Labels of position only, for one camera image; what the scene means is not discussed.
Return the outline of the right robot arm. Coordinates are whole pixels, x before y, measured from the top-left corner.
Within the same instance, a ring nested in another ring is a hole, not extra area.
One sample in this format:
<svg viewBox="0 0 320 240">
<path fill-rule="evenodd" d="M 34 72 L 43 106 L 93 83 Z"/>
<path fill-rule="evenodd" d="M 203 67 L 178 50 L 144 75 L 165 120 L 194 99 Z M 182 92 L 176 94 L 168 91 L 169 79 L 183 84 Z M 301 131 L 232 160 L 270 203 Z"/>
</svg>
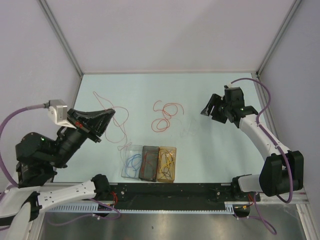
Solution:
<svg viewBox="0 0 320 240">
<path fill-rule="evenodd" d="M 224 89 L 224 95 L 213 94 L 201 115 L 226 123 L 230 121 L 252 141 L 261 154 L 264 164 L 260 174 L 233 178 L 236 185 L 230 188 L 231 196 L 242 201 L 249 192 L 264 193 L 268 197 L 289 194 L 303 188 L 304 157 L 298 150 L 292 151 L 281 143 L 258 119 L 259 113 L 245 104 L 240 87 Z"/>
</svg>

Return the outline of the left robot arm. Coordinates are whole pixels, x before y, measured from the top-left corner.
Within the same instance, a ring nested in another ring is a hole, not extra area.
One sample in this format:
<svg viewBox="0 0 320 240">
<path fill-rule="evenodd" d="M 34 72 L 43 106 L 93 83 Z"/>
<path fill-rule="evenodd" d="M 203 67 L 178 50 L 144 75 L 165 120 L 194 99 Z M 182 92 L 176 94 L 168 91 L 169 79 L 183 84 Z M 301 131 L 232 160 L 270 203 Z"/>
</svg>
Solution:
<svg viewBox="0 0 320 240">
<path fill-rule="evenodd" d="M 48 109 L 51 120 L 60 127 L 57 138 L 53 140 L 37 132 L 30 132 L 21 139 L 15 146 L 17 181 L 8 173 L 4 163 L 0 163 L 1 170 L 11 183 L 11 188 L 0 195 L 2 230 L 10 227 L 25 204 L 30 205 L 27 221 L 31 222 L 39 213 L 60 204 L 84 199 L 105 200 L 111 193 L 109 181 L 103 174 L 97 174 L 86 182 L 60 190 L 43 192 L 40 191 L 40 187 L 57 174 L 56 169 L 67 167 L 67 162 L 87 139 L 95 143 L 101 142 L 100 137 L 115 115 L 115 110 L 108 108 L 84 112 L 68 109 L 64 105 L 33 105 L 10 114 L 0 128 L 3 129 L 17 114 L 41 108 Z"/>
</svg>

